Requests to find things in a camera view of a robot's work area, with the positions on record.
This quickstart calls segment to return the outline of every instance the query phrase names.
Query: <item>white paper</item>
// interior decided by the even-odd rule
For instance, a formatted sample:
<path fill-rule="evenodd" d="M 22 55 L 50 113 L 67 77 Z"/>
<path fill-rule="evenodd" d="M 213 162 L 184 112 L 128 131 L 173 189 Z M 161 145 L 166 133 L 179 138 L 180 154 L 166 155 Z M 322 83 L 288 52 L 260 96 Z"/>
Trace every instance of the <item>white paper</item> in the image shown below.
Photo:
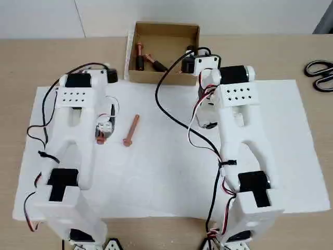
<path fill-rule="evenodd" d="M 152 84 L 127 81 L 108 86 L 108 95 L 117 97 L 121 108 L 112 137 L 105 145 L 96 145 L 93 187 L 83 191 L 101 217 L 207 217 L 217 172 L 216 156 L 187 142 L 186 129 L 157 107 L 155 88 Z M 40 103 L 46 89 L 40 87 L 37 91 L 31 124 L 41 123 Z M 258 81 L 258 91 L 284 191 L 285 212 L 328 210 L 328 194 L 296 82 Z M 185 123 L 190 119 L 196 96 L 197 87 L 188 86 L 162 86 L 159 92 L 162 106 Z M 122 139 L 135 114 L 140 114 L 140 121 L 133 144 L 127 148 Z M 193 128 L 220 147 L 217 128 L 205 130 L 196 124 Z M 192 139 L 206 146 L 195 135 Z M 15 219 L 24 219 L 23 201 L 34 191 L 33 180 L 42 168 L 37 154 L 41 149 L 40 142 L 27 138 L 13 210 Z M 241 148 L 239 157 L 239 164 L 253 160 L 246 147 Z M 219 183 L 213 219 L 221 218 L 228 197 Z M 31 203 L 33 197 L 27 205 L 31 219 L 43 219 Z"/>

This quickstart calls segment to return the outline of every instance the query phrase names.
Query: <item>cardboard box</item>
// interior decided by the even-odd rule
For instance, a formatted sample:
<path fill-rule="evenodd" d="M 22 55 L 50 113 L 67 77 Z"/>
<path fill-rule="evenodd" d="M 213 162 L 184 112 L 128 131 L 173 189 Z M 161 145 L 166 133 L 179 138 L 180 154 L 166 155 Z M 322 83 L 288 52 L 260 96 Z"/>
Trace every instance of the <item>cardboard box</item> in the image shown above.
<path fill-rule="evenodd" d="M 135 70 L 137 42 L 143 44 L 143 54 L 151 54 L 153 59 L 169 68 L 179 57 L 185 54 L 187 46 L 198 47 L 199 32 L 200 27 L 196 24 L 137 22 L 129 63 L 130 81 L 157 84 L 164 75 L 164 72 L 156 72 L 148 61 L 145 62 L 144 71 Z M 196 84 L 196 77 L 191 74 L 180 73 L 181 65 L 180 62 L 168 74 L 163 84 Z"/>

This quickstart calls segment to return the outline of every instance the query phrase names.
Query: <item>bolt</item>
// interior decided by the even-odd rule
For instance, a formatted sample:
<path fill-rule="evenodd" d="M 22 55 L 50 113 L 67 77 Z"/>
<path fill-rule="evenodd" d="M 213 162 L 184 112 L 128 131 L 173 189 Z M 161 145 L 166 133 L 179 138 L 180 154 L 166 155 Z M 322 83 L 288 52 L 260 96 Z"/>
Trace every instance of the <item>bolt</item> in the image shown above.
<path fill-rule="evenodd" d="M 155 60 L 151 57 L 151 54 L 145 54 L 144 57 L 146 60 L 150 61 L 152 64 L 155 62 Z"/>
<path fill-rule="evenodd" d="M 137 123 L 139 122 L 139 118 L 140 118 L 139 115 L 135 115 L 135 117 L 133 119 L 133 122 L 132 122 L 132 125 L 131 125 L 131 128 L 129 130 L 129 133 L 127 134 L 127 137 L 123 139 L 123 144 L 126 147 L 129 147 L 129 146 L 132 145 L 132 136 L 134 134 L 134 130 L 137 126 Z"/>
<path fill-rule="evenodd" d="M 141 56 L 142 55 L 142 49 L 144 48 L 144 46 L 142 45 L 142 43 L 141 42 L 138 42 L 137 44 L 136 44 L 136 48 L 137 48 L 137 55 L 138 56 Z"/>

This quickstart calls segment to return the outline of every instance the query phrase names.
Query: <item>table surface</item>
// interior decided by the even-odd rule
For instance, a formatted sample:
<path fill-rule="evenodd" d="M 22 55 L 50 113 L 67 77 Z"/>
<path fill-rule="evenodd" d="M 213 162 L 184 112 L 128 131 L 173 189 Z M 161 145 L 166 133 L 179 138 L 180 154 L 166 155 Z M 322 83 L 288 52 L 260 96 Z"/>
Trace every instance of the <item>table surface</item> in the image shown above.
<path fill-rule="evenodd" d="M 296 79 L 324 174 L 333 199 L 333 93 L 312 88 L 303 75 L 310 60 L 333 61 L 333 35 L 202 36 L 200 45 L 222 56 L 222 65 L 251 65 L 258 80 Z M 35 91 L 51 85 L 69 69 L 86 62 L 109 62 L 123 75 L 125 37 L 71 40 L 0 40 L 0 245 L 2 249 L 60 249 L 60 239 L 46 226 L 31 233 L 14 221 L 18 175 Z M 332 249 L 333 211 L 284 215 L 251 249 Z M 193 218 L 107 220 L 110 237 L 128 249 L 198 249 L 204 221 Z"/>

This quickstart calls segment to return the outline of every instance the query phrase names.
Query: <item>scissors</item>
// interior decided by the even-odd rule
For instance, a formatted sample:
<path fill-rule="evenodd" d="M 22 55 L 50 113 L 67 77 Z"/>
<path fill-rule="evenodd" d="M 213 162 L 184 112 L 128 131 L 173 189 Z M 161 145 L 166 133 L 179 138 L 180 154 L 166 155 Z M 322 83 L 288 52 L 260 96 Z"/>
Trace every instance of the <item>scissors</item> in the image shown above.
<path fill-rule="evenodd" d="M 325 66 L 324 69 L 318 71 L 311 71 L 310 68 L 314 65 Z M 304 68 L 304 74 L 307 77 L 317 77 L 322 76 L 321 78 L 315 80 L 313 82 L 313 88 L 320 92 L 333 92 L 333 87 L 324 88 L 321 87 L 321 83 L 329 82 L 333 80 L 333 62 L 325 61 L 325 60 L 316 60 L 308 63 Z"/>

